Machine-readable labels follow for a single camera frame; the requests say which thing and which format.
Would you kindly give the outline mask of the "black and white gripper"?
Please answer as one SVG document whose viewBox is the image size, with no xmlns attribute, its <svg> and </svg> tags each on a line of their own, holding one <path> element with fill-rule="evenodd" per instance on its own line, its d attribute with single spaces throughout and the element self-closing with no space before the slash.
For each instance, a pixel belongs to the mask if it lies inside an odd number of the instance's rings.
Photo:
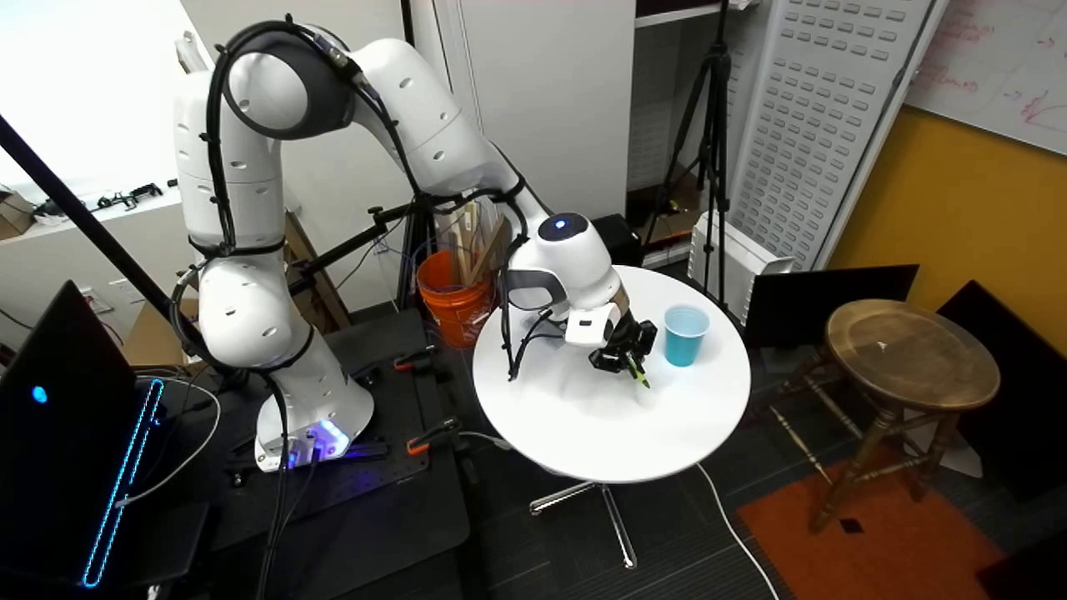
<svg viewBox="0 0 1067 600">
<path fill-rule="evenodd" d="M 569 347 L 587 347 L 587 358 L 607 374 L 648 376 L 648 356 L 657 340 L 651 320 L 634 312 L 572 312 L 565 325 Z"/>
</svg>

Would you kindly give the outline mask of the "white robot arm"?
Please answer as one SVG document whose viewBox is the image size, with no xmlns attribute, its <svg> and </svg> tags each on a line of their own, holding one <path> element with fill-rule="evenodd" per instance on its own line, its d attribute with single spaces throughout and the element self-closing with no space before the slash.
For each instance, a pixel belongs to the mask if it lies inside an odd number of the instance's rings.
<svg viewBox="0 0 1067 600">
<path fill-rule="evenodd" d="M 645 374 L 654 325 L 631 311 L 598 226 L 544 207 L 397 35 L 350 47 L 295 15 L 238 31 L 172 95 L 172 164 L 206 356 L 267 378 L 249 441 L 263 473 L 336 461 L 372 421 L 369 390 L 300 312 L 285 244 L 291 213 L 381 233 L 381 184 L 415 213 L 498 204 L 502 307 L 554 320 L 598 370 Z"/>
</svg>

